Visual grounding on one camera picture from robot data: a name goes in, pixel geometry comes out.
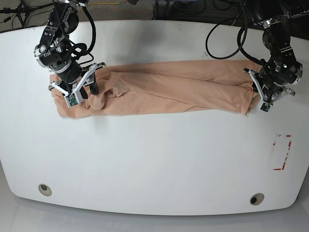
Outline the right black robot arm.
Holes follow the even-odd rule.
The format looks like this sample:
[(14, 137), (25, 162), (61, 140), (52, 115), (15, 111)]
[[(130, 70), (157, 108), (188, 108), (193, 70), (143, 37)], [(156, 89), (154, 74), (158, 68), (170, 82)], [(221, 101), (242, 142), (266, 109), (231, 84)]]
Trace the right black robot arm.
[[(99, 94), (95, 71), (105, 63), (95, 63), (92, 50), (96, 42), (96, 27), (87, 10), (86, 0), (56, 0), (49, 16), (39, 44), (34, 49), (36, 61), (44, 68), (56, 74), (58, 81), (52, 81), (49, 90), (56, 89), (65, 98), (69, 106), (74, 106), (88, 98), (85, 88), (89, 87), (92, 95)], [(79, 24), (78, 11), (87, 16), (92, 32), (90, 46), (74, 43), (70, 33)]]

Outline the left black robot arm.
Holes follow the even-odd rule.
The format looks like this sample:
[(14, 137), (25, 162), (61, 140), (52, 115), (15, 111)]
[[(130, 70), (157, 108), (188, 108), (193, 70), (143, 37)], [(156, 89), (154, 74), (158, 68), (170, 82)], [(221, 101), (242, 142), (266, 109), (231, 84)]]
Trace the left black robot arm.
[[(303, 66), (296, 60), (290, 45), (290, 35), (282, 22), (283, 11), (276, 0), (241, 0), (244, 23), (237, 36), (237, 50), (231, 55), (222, 57), (228, 59), (241, 52), (247, 59), (261, 66), (259, 72), (244, 69), (253, 83), (246, 93), (240, 111), (248, 112), (254, 94), (258, 94), (262, 103), (259, 110), (269, 113), (275, 102), (286, 97), (295, 96), (295, 91), (289, 85), (296, 85), (303, 75)], [(256, 23), (262, 27), (263, 44), (270, 52), (268, 61), (258, 60), (243, 49), (248, 27)]]

